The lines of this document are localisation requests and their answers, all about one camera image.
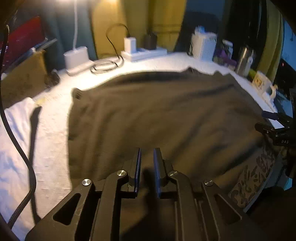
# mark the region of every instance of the gray curtain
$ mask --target gray curtain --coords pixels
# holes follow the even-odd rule
[[[74,1],[73,0],[26,0],[11,21],[12,30],[30,18],[40,15],[45,35],[57,42],[46,49],[45,63],[48,71],[65,68],[63,54],[73,48]],[[96,60],[89,1],[78,0],[77,47],[86,46],[89,58]]]

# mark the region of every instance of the metal thermos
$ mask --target metal thermos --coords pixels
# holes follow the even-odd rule
[[[256,57],[256,53],[248,46],[242,47],[239,51],[239,61],[235,72],[243,77],[246,77],[250,71],[251,65]]]

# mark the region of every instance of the metal screw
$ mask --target metal screw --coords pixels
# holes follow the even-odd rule
[[[126,171],[125,171],[125,170],[119,170],[119,171],[117,172],[117,175],[120,176],[120,177],[123,177],[123,176],[126,175]]]
[[[168,174],[170,175],[170,176],[173,176],[174,174],[176,174],[176,173],[178,173],[177,171],[170,171]]]
[[[89,184],[91,184],[91,180],[89,180],[89,179],[84,179],[84,180],[82,181],[82,185],[83,185],[83,186],[88,186]]]
[[[212,180],[205,180],[205,185],[210,187],[210,186],[213,186],[214,182]]]

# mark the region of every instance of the yellow curtain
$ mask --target yellow curtain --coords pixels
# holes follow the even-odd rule
[[[277,7],[266,0],[267,36],[258,69],[274,81],[283,46],[283,17]]]
[[[98,56],[114,53],[105,36],[114,23],[127,25],[130,34],[137,39],[137,47],[143,46],[148,26],[157,33],[157,45],[173,51],[179,36],[187,0],[94,0],[92,27]],[[118,52],[124,49],[124,28],[114,28],[109,38]]]

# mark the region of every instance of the patterned fabric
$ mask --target patterned fabric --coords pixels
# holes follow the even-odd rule
[[[241,208],[245,208],[260,187],[265,183],[275,162],[275,155],[268,145],[263,145],[262,154],[256,162],[246,165],[237,184],[228,196]]]

